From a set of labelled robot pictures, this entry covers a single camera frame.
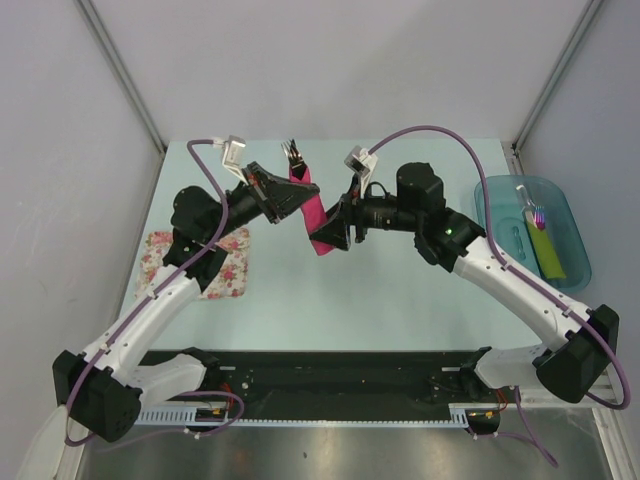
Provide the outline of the pink paper napkin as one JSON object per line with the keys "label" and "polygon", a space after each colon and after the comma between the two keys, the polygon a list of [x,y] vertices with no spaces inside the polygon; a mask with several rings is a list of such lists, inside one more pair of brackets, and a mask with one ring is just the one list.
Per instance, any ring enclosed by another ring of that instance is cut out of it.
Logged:
{"label": "pink paper napkin", "polygon": [[[289,168],[289,180],[297,184],[311,184],[311,174],[307,167],[302,169]],[[308,235],[324,226],[328,217],[319,195],[314,196],[301,207],[304,224]],[[316,240],[311,240],[311,245],[318,256],[330,253],[334,247]]]}

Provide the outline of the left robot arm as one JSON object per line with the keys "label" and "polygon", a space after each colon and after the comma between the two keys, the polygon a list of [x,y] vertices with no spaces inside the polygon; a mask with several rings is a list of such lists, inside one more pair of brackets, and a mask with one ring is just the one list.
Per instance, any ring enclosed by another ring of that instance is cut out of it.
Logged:
{"label": "left robot arm", "polygon": [[199,186],[173,200],[172,244],[152,283],[132,308],[81,353],[52,365],[56,400],[69,418],[107,442],[121,439],[142,409],[193,393],[207,400],[221,387],[215,362],[188,349],[154,367],[141,361],[175,317],[218,276],[228,253],[220,238],[263,216],[276,224],[320,189],[273,175],[252,162],[235,189],[218,199]]}

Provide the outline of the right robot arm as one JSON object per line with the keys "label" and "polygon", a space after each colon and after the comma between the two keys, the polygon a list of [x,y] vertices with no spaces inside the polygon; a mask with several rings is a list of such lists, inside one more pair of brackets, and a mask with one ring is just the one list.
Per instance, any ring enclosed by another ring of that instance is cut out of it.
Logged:
{"label": "right robot arm", "polygon": [[539,338],[529,347],[475,352],[460,368],[469,399],[484,401],[507,386],[543,387],[577,404],[609,366],[617,346],[617,313],[570,299],[499,251],[481,226],[447,206],[443,181],[430,164],[401,166],[393,194],[350,189],[310,237],[346,251],[370,229],[412,233],[427,263],[483,289]]}

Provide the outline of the floral tray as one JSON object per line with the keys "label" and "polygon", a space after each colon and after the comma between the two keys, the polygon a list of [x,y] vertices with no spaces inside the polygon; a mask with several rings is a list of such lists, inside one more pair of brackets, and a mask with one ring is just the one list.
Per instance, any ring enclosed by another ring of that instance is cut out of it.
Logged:
{"label": "floral tray", "polygon": [[[151,232],[144,243],[139,272],[134,289],[138,298],[153,282],[163,257],[168,253],[173,241],[170,231]],[[220,272],[199,296],[200,300],[217,300],[242,296],[248,283],[250,232],[238,228],[223,237],[218,245],[228,252]]]}

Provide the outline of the silver utensil in bin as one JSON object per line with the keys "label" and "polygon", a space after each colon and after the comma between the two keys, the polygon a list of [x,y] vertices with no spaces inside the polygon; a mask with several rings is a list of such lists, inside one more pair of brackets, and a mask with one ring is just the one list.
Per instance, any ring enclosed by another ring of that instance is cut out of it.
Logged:
{"label": "silver utensil in bin", "polygon": [[530,223],[535,223],[535,203],[531,200],[528,190],[524,184],[518,184],[516,193],[522,204],[522,215],[524,219]]}

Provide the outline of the iridescent fork in bin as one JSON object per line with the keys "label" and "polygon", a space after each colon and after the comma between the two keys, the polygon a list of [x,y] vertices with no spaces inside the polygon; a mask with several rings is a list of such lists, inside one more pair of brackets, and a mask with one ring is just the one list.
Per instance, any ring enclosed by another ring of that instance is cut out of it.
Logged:
{"label": "iridescent fork in bin", "polygon": [[544,231],[546,228],[546,218],[545,218],[544,208],[541,206],[535,206],[533,208],[533,218],[534,218],[535,227],[540,231]]}

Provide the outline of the teal plastic bin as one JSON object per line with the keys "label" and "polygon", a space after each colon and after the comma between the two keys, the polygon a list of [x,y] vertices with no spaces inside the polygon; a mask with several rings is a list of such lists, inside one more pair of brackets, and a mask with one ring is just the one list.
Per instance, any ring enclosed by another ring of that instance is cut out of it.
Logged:
{"label": "teal plastic bin", "polygon": [[[563,191],[537,176],[491,176],[474,189],[476,217],[504,252],[562,293],[583,290],[592,270]],[[485,207],[491,221],[486,221]]]}

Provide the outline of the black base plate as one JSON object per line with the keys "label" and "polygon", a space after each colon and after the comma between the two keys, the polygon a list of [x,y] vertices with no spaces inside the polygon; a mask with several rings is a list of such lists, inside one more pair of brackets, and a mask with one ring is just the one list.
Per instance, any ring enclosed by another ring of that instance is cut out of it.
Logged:
{"label": "black base plate", "polygon": [[212,351],[198,391],[229,391],[254,421],[399,423],[444,420],[449,408],[499,413],[514,405],[507,387],[472,373],[471,351]]}

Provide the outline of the aluminium frame rail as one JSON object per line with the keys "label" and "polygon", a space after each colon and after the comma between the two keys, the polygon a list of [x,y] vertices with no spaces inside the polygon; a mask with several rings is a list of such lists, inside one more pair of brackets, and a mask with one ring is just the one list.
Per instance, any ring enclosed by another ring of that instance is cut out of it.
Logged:
{"label": "aluminium frame rail", "polygon": [[[602,374],[590,388],[590,393],[610,402],[616,403],[616,391],[612,386],[607,373]],[[570,403],[557,397],[542,386],[520,388],[521,402],[533,408],[594,408],[600,407],[588,396],[585,396],[578,403]]]}

